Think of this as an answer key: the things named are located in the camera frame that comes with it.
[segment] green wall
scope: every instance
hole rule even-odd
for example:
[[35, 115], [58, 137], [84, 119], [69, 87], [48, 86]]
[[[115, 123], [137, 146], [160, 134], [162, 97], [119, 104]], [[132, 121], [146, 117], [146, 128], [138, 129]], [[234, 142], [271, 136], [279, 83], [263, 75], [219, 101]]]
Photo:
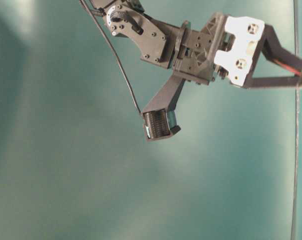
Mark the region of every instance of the green wall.
[[[216, 11], [263, 19], [294, 51], [291, 0], [142, 4], [197, 30]], [[112, 42], [146, 105], [171, 72]], [[257, 76], [276, 75], [260, 62]], [[0, 240], [290, 239], [295, 90], [187, 83], [176, 113], [180, 133], [145, 142], [78, 1], [0, 1]]]

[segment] white plastic part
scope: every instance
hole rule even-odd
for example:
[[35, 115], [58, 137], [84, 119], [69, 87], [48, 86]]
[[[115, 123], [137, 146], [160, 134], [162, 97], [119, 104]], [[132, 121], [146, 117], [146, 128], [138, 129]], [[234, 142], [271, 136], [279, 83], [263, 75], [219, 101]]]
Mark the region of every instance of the white plastic part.
[[109, 25], [109, 27], [111, 26], [112, 22], [111, 22], [111, 13], [115, 11], [115, 5], [113, 7], [110, 7], [109, 11], [107, 11], [106, 13], [106, 22]]
[[225, 32], [233, 34], [235, 41], [230, 51], [218, 50], [214, 63], [225, 68], [231, 83], [242, 87], [249, 73], [253, 56], [265, 28], [265, 23], [252, 17], [227, 18]]

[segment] white bracket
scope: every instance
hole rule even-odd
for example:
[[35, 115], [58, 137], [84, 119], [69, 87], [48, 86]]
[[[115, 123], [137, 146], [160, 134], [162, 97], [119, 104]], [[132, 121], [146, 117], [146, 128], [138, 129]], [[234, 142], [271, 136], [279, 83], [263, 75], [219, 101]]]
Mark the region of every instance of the white bracket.
[[250, 72], [253, 56], [259, 40], [262, 38], [265, 23], [252, 17], [227, 18], [225, 32], [233, 34], [235, 41], [229, 51], [218, 50], [214, 63], [222, 66], [229, 73], [231, 83], [242, 87]]

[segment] metal rod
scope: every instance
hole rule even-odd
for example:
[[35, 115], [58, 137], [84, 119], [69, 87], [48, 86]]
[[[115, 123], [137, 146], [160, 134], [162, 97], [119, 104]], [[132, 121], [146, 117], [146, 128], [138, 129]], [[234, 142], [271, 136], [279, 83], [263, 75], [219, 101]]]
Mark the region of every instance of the metal rod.
[[[300, 53], [299, 44], [299, 9], [298, 0], [294, 1], [294, 29], [295, 29], [295, 55]], [[291, 228], [291, 240], [296, 238], [296, 209], [297, 209], [297, 183], [298, 183], [298, 167], [299, 167], [299, 142], [300, 142], [300, 89], [299, 84], [296, 85], [296, 139], [295, 139], [295, 171], [294, 171], [294, 198], [293, 198], [293, 214], [292, 214], [292, 228]]]

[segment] bolt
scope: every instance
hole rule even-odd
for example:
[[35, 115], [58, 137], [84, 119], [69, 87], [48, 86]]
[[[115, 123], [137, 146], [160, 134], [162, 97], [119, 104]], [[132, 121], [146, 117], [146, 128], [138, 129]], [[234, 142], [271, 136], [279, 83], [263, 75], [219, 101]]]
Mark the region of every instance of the bolt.
[[236, 66], [238, 69], [243, 69], [246, 67], [246, 60], [245, 59], [238, 59], [236, 62]]
[[258, 32], [258, 30], [259, 30], [259, 26], [254, 23], [250, 24], [247, 29], [247, 31], [253, 35], [256, 34]]

